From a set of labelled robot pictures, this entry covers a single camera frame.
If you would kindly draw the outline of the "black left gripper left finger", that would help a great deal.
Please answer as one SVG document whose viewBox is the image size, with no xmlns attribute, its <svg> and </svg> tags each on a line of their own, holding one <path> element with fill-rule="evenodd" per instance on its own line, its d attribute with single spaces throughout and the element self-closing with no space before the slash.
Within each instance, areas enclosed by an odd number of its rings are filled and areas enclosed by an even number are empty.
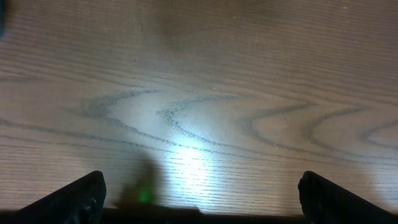
<svg viewBox="0 0 398 224">
<path fill-rule="evenodd" d="M 105 198 L 104 176 L 96 170 L 16 212 L 2 213 L 1 223 L 100 223 Z"/>
</svg>

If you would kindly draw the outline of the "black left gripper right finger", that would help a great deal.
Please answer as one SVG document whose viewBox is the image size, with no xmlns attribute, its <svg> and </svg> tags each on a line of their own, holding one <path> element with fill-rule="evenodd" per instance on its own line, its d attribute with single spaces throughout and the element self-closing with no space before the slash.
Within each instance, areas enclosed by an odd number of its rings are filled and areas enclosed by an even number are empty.
<svg viewBox="0 0 398 224">
<path fill-rule="evenodd" d="M 309 223 L 397 224 L 397 215 L 306 171 L 298 183 L 302 211 Z"/>
</svg>

